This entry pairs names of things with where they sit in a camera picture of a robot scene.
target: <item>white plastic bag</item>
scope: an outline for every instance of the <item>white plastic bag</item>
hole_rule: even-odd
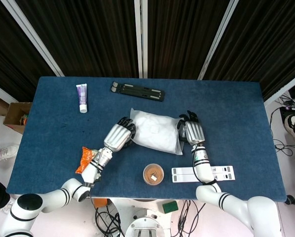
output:
[[[136,126],[133,141],[154,150],[182,155],[177,123],[180,118],[154,115],[131,109],[130,118]]]

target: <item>black curtain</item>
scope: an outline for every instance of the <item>black curtain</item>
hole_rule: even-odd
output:
[[[16,0],[65,76],[138,77],[133,0]]]
[[[0,2],[0,88],[31,102],[41,76],[54,73]]]
[[[295,77],[295,0],[240,0],[204,79],[258,81],[268,99]]]
[[[148,77],[197,79],[228,3],[148,0]]]

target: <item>table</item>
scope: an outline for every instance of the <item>table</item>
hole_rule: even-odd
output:
[[[113,81],[162,89],[163,102],[112,93]],[[76,84],[87,83],[88,112],[78,107]],[[259,84],[255,82],[41,77],[7,191],[46,193],[75,174],[82,147],[99,149],[111,127],[130,109],[177,118],[198,114],[212,166],[233,165],[235,181],[219,182],[224,192],[247,200],[266,196],[285,201],[279,165]],[[102,172],[92,195],[115,198],[196,199],[199,183],[172,183],[172,167],[192,166],[191,146],[177,156],[134,145],[118,153]],[[149,186],[143,169],[157,163],[163,182]]]

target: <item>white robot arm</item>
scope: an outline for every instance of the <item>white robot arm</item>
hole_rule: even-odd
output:
[[[275,202],[267,197],[252,197],[243,201],[237,197],[222,193],[213,177],[210,162],[203,146],[205,141],[197,115],[188,111],[181,115],[184,121],[185,141],[192,145],[193,166],[198,179],[202,182],[196,190],[197,199],[218,206],[223,211],[240,220],[251,230],[255,237],[281,237],[280,222]]]
[[[48,213],[59,209],[69,204],[71,199],[78,202],[84,201],[94,182],[101,176],[101,172],[112,158],[112,153],[132,143],[130,138],[135,135],[136,128],[131,122],[131,119],[124,117],[112,127],[104,140],[105,146],[82,172],[83,184],[76,179],[70,179],[60,189],[47,194],[20,196],[5,219],[0,235],[2,237],[33,237],[30,229],[40,212]]]

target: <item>white sneaker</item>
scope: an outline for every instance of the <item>white sneaker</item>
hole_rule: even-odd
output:
[[[5,205],[5,207],[0,208],[0,211],[3,211],[5,214],[8,214],[10,212],[11,206],[14,204],[15,199],[10,196],[10,200]]]
[[[285,118],[285,129],[295,139],[295,116],[294,115],[288,115]]]
[[[0,148],[0,160],[7,160],[9,158],[16,157],[18,148],[19,145]]]

